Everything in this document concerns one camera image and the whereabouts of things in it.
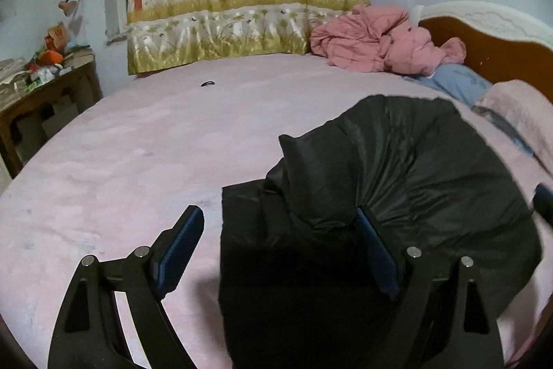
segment mattress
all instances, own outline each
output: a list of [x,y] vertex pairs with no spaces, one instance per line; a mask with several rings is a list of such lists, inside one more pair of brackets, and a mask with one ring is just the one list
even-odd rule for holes
[[[206,81],[215,85],[202,87]],[[206,230],[163,305],[198,368],[231,369],[217,304],[221,188],[264,178],[281,157],[280,134],[299,136],[377,93],[447,98],[389,73],[270,55],[152,75],[77,117],[0,199],[0,313],[23,350],[46,367],[57,312],[84,255],[125,257],[195,204]],[[528,202],[537,184],[553,188],[533,158],[454,104],[503,159]],[[553,231],[540,217],[535,222],[543,261],[498,320],[506,361],[527,345],[553,293]],[[135,362],[149,367],[124,295],[117,300]]]

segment lamp shade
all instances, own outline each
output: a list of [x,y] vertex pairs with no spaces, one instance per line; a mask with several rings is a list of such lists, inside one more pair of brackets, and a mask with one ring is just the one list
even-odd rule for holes
[[77,9],[77,1],[60,2],[57,6],[63,10],[65,16],[71,16]]

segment headboard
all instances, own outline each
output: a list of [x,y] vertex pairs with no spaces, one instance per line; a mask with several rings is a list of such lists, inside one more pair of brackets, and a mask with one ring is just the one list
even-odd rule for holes
[[461,38],[467,45],[465,65],[490,82],[524,80],[553,102],[553,28],[545,23],[479,1],[417,6],[411,21],[429,29],[437,46]]

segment wooden desk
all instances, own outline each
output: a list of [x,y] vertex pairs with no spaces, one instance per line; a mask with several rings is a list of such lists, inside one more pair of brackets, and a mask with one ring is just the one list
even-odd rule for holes
[[84,66],[74,69],[67,74],[64,74],[45,85],[31,91],[25,97],[0,111],[0,141],[3,147],[2,156],[12,178],[18,175],[23,169],[17,152],[16,146],[12,140],[10,126],[12,121],[17,117],[26,113],[32,113],[44,103],[52,103],[57,101],[67,88],[75,89],[81,80],[87,80],[92,90],[92,99],[94,103],[102,98],[102,91],[98,76],[96,75],[96,64],[88,63]]

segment metal pin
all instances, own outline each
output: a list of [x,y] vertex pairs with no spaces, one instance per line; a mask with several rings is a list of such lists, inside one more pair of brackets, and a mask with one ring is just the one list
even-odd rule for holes
[[474,260],[471,257],[462,257],[461,264],[466,268],[472,268],[475,264]]
[[82,258],[81,264],[83,266],[90,266],[92,263],[94,263],[94,256],[93,255],[87,255]]
[[137,247],[137,249],[134,251],[134,254],[139,258],[145,257],[149,253],[150,253],[150,248],[148,246]]
[[419,258],[422,255],[422,252],[418,247],[408,247],[407,248],[407,255],[413,258]]

